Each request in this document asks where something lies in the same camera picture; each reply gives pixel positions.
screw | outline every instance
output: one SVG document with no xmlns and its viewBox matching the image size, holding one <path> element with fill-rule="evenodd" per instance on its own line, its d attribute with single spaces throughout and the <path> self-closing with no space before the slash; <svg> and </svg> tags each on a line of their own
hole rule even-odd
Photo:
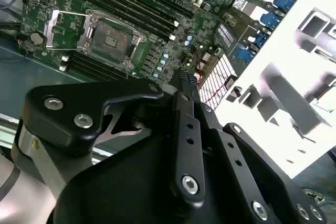
<svg viewBox="0 0 336 224">
<path fill-rule="evenodd" d="M 314 206 L 309 206 L 310 210 L 313 212 L 313 215 L 318 218 L 318 220 L 323 220 L 322 215 L 320 214 L 320 212 L 318 212 L 316 210 L 316 208 Z"/>
<path fill-rule="evenodd" d="M 208 105 L 204 105 L 204 108 L 207 112 L 211 113 L 212 112 L 212 109 L 208 106 Z"/>
<path fill-rule="evenodd" d="M 157 87 L 155 86 L 155 85 L 153 85 L 153 84 L 149 84 L 149 88 L 150 88 L 150 90 L 152 90 L 152 91 L 154 91 L 154 92 L 158 92 L 159 90 L 157 89 Z"/>
<path fill-rule="evenodd" d="M 182 97 L 185 101 L 189 101 L 189 98 L 188 98 L 185 94 L 181 94 L 181 97 Z"/>
<path fill-rule="evenodd" d="M 236 126 L 236 125 L 234 125 L 233 126 L 233 129 L 239 134 L 240 132 L 242 132 L 241 130 L 240 130 L 240 128 L 238 127 L 238 126 Z"/>
<path fill-rule="evenodd" d="M 92 118 L 85 114 L 78 114 L 75 116 L 73 120 L 74 120 L 75 125 L 83 129 L 88 129 L 89 127 L 93 125 Z"/>
<path fill-rule="evenodd" d="M 49 97 L 44 100 L 44 106 L 50 110 L 60 110 L 63 108 L 63 102 L 55 97 Z"/>
<path fill-rule="evenodd" d="M 309 220 L 309 214 L 307 213 L 307 211 L 301 205 L 296 205 L 296 207 L 298 208 L 301 216 L 304 217 L 306 220 Z"/>
<path fill-rule="evenodd" d="M 263 207 L 262 204 L 260 204 L 257 201 L 253 201 L 252 202 L 252 207 L 253 207 L 253 211 L 256 213 L 256 215 L 261 220 L 267 220 L 268 219 L 268 215 L 267 215 L 266 209 Z"/>
<path fill-rule="evenodd" d="M 198 191 L 198 184 L 196 180 L 193 177 L 188 176 L 188 175 L 185 175 L 182 177 L 182 186 L 190 194 L 196 194 Z"/>
</svg>

cable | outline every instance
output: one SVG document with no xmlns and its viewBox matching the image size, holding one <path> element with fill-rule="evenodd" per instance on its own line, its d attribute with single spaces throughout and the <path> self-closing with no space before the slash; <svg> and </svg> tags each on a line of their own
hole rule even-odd
<svg viewBox="0 0 336 224">
<path fill-rule="evenodd" d="M 16 20 L 22 20 L 22 16 L 19 13 L 16 13 L 15 11 L 13 11 L 13 10 L 11 10 L 9 8 L 2 9 L 2 11 L 8 13 L 9 15 L 11 15 Z"/>
<path fill-rule="evenodd" d="M 7 8 L 11 7 L 15 3 L 15 1 L 17 1 L 17 0 L 12 0 L 8 4 L 5 4 L 5 5 L 0 5 L 0 9 L 3 10 L 3 9 L 7 9 Z"/>
<path fill-rule="evenodd" d="M 328 173 L 325 169 L 323 169 L 321 166 L 319 166 L 316 162 L 314 162 L 314 164 L 315 164 L 315 166 L 316 166 L 316 168 L 318 169 L 318 170 L 321 170 L 321 171 L 323 171 L 324 173 L 326 173 L 326 174 L 328 174 L 329 176 L 336 176 L 335 174 L 330 174 L 330 173 Z"/>
</svg>

green circuit board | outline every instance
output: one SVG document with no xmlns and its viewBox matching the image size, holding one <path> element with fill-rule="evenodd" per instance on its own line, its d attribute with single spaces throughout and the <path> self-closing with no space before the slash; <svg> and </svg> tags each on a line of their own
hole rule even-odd
<svg viewBox="0 0 336 224">
<path fill-rule="evenodd" d="M 22 45 L 84 80 L 166 83 L 180 67 L 201 74 L 200 59 L 213 56 L 215 29 L 232 1 L 24 0 Z"/>
</svg>

